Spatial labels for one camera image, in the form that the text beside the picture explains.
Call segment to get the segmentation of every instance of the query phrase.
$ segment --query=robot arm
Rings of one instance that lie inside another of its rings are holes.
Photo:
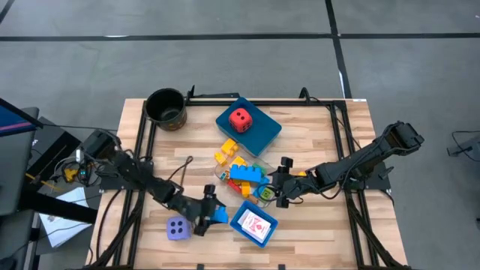
[[[152,166],[148,164],[150,161],[141,162],[133,158],[127,151],[119,149],[119,143],[112,134],[99,130],[85,141],[83,151],[86,157],[95,161],[107,161],[136,189],[149,192],[153,200],[183,215],[194,224],[193,233],[198,236],[203,236],[212,224],[228,222],[225,205],[217,199],[213,184],[205,186],[202,199],[185,196],[183,187],[174,181],[154,177],[149,169]]]
[[[307,171],[307,176],[289,174],[293,161],[282,157],[282,165],[272,173],[277,207],[288,208],[289,199],[303,194],[320,194],[333,188],[337,182],[348,185],[350,179],[364,181],[374,167],[391,155],[409,155],[420,148],[424,139],[410,124],[401,121],[390,124],[382,135],[364,148],[337,162],[321,163]]]

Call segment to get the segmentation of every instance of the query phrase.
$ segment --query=computer screen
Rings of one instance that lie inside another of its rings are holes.
[[[33,131],[43,125],[14,105],[0,98],[0,137]]]

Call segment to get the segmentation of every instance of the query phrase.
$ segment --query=gray floor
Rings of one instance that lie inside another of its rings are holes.
[[[340,33],[480,32],[475,0],[333,4]],[[16,0],[0,25],[0,36],[329,31],[325,2],[315,0]],[[480,130],[480,39],[341,44],[352,96],[368,99],[376,131],[403,120],[426,139],[388,161],[409,264],[478,269],[480,169],[446,147],[452,131]],[[318,98],[343,96],[330,40],[3,42],[0,59],[0,95],[66,125],[115,128],[125,98],[163,87],[273,98],[305,86]],[[80,267],[90,237],[43,255],[40,268]]]

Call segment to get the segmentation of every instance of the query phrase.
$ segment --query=black pot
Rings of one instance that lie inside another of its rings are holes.
[[[157,90],[148,97],[145,114],[164,131],[176,131],[187,121],[185,99],[174,88]]]

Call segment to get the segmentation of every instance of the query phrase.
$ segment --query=red dice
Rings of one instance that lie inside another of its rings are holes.
[[[238,133],[244,133],[253,124],[252,117],[243,108],[238,108],[230,113],[228,121]]]

